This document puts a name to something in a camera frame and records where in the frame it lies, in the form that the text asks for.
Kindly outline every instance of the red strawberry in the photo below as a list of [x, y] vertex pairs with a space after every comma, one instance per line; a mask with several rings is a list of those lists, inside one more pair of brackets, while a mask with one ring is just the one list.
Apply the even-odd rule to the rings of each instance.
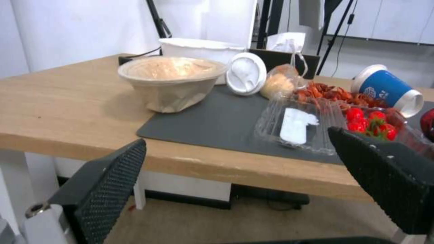
[[374, 135], [393, 141], [396, 137], [396, 129], [393, 125], [385, 123], [374, 129]]
[[348, 109], [347, 111], [348, 122], [352, 122], [355, 119], [361, 119], [363, 118], [363, 116], [364, 116], [363, 110], [361, 110], [360, 108], [353, 107]]
[[353, 121], [347, 124], [348, 130], [354, 131], [354, 132], [362, 132], [364, 133], [366, 130], [366, 127], [359, 122]]
[[372, 120], [372, 119], [384, 119], [384, 120], [386, 120], [386, 115], [383, 112], [374, 111], [374, 112], [371, 112], [369, 114], [368, 119], [369, 120]]

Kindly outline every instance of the strawberry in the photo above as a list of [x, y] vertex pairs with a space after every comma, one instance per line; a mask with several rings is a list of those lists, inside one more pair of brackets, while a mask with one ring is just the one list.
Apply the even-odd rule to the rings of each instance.
[[383, 112], [380, 111], [374, 111], [371, 112], [368, 116], [369, 120], [373, 120], [373, 119], [383, 119], [386, 120], [386, 115]]
[[369, 126], [369, 121], [366, 118], [354, 119], [353, 122], [359, 123], [366, 130]]
[[374, 131], [374, 136], [387, 139], [389, 141], [395, 140], [396, 137], [396, 129], [393, 125], [384, 123], [381, 125], [378, 125]]
[[362, 119], [364, 117], [363, 110], [360, 108], [352, 107], [347, 111], [347, 121], [352, 122], [356, 119]]
[[366, 127], [359, 122], [352, 121], [347, 124], [348, 130], [354, 131], [354, 132], [362, 132], [364, 133], [366, 131]]

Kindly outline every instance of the plastic bag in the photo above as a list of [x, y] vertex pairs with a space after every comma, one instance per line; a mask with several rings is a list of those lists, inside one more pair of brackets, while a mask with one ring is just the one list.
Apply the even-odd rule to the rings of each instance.
[[308, 67], [307, 63], [301, 54], [301, 51], [304, 46], [304, 40], [306, 37], [306, 33], [301, 32], [287, 32], [287, 33], [280, 33], [276, 35], [269, 36], [267, 38], [267, 50], [274, 50], [279, 52], [285, 52], [285, 53], [292, 53], [290, 64], [292, 66], [296, 66], [296, 55], [303, 61], [304, 64], [304, 71], [301, 75], [304, 77], [304, 75], [307, 73]]
[[302, 89], [305, 86], [306, 82], [299, 76], [294, 66], [282, 64], [268, 72], [260, 93], [262, 96], [272, 99], [278, 93], [289, 96], [295, 89]]

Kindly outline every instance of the white cup lid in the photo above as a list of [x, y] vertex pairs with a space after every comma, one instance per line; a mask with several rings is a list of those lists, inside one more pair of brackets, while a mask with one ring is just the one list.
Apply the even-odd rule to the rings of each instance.
[[227, 86], [238, 95], [257, 93], [265, 84], [267, 70], [260, 57], [253, 53], [239, 53], [229, 63]]

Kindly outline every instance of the white lid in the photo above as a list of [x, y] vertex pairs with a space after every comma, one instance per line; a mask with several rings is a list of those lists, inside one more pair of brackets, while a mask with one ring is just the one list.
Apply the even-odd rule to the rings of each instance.
[[239, 53], [229, 62], [227, 86], [238, 95], [257, 93], [265, 84], [267, 70], [260, 57], [253, 53]]
[[374, 64], [364, 68], [358, 75], [356, 75], [356, 77], [354, 77], [354, 81], [351, 84], [351, 93], [359, 93], [359, 89], [363, 82], [379, 70], [387, 70], [387, 67], [382, 64]]

